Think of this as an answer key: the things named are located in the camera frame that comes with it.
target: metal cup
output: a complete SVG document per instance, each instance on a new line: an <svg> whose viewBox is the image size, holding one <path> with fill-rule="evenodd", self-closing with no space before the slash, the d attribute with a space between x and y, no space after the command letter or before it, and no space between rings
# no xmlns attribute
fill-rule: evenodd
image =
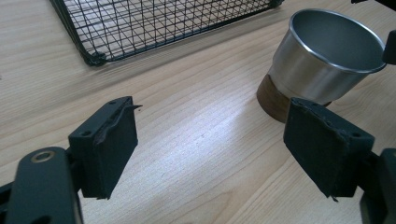
<svg viewBox="0 0 396 224"><path fill-rule="evenodd" d="M264 81L272 81L287 98L325 105L383 69L384 47L376 34L347 16L325 9L304 9L290 18L289 30L268 72L270 77ZM267 111L259 91L259 102Z"/></svg>

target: wire rack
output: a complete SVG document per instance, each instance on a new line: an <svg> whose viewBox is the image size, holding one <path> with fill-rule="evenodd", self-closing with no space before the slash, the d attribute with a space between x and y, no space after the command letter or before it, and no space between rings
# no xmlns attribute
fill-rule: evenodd
<svg viewBox="0 0 396 224"><path fill-rule="evenodd" d="M283 0L50 0L89 65L156 49Z"/></svg>

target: wood grain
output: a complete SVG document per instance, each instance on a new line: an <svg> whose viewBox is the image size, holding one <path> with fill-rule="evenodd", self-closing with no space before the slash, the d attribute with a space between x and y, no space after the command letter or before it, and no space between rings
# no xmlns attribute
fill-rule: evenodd
<svg viewBox="0 0 396 224"><path fill-rule="evenodd" d="M25 154L132 95L139 146L109 201L83 199L86 223L360 223L352 199L326 199L282 141L256 91L299 9L352 17L383 40L395 12L375 1L288 0L206 35L98 68L84 64L49 1L0 2L0 185ZM396 68L368 76L328 108L396 147Z"/></svg>

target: black wire basket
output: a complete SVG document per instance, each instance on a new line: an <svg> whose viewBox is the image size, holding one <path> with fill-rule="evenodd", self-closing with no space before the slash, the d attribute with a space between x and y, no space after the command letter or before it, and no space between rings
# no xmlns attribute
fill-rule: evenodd
<svg viewBox="0 0 396 224"><path fill-rule="evenodd" d="M50 0L88 65L115 62L278 7L283 0Z"/></svg>

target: cup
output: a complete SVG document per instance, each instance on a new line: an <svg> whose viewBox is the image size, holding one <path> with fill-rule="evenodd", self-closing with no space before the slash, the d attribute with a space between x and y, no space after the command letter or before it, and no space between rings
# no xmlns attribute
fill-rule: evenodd
<svg viewBox="0 0 396 224"><path fill-rule="evenodd" d="M326 9L291 16L257 97L273 118L285 122L289 100L327 105L369 74L385 67L384 44L361 23Z"/></svg>

